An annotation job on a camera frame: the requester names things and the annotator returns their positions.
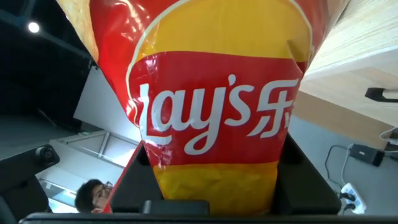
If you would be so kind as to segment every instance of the ceiling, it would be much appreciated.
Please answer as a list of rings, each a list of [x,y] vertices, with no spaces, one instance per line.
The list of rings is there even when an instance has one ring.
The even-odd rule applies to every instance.
[[[2,0],[0,29],[0,114],[45,114],[78,128],[73,113],[92,59],[57,2]]]

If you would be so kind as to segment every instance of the man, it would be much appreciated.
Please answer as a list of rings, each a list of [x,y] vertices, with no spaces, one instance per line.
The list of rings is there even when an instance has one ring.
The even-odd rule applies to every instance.
[[[101,213],[113,189],[111,183],[98,179],[89,180],[77,191],[75,206],[81,213]]]

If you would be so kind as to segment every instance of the ceiling light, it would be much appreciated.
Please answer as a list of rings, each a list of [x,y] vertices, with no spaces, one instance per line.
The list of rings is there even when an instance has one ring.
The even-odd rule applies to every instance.
[[[35,23],[35,22],[30,22],[27,25],[27,28],[29,29],[29,31],[31,31],[32,33],[37,33],[40,30],[40,26]]]

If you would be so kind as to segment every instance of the crinkled plastic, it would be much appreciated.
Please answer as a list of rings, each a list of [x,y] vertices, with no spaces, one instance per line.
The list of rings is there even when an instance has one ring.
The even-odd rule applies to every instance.
[[[347,0],[57,1],[164,197],[267,212],[299,83]]]

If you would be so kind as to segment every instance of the wooden surface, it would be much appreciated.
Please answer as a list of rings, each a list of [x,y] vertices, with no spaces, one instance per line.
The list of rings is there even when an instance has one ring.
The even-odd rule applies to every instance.
[[[379,138],[380,133],[392,128],[391,125],[301,91],[298,92],[293,114],[377,149],[384,149],[386,145],[386,142]]]
[[[300,86],[300,91],[370,118],[398,126],[398,103],[380,103],[366,98],[366,90],[370,87],[388,89],[389,96],[385,95],[385,97],[398,98],[398,64],[382,64],[305,80]]]
[[[398,49],[398,1],[351,0],[316,54],[305,78],[342,72],[344,64]],[[385,62],[391,58],[383,57]],[[365,63],[351,65],[361,68]]]

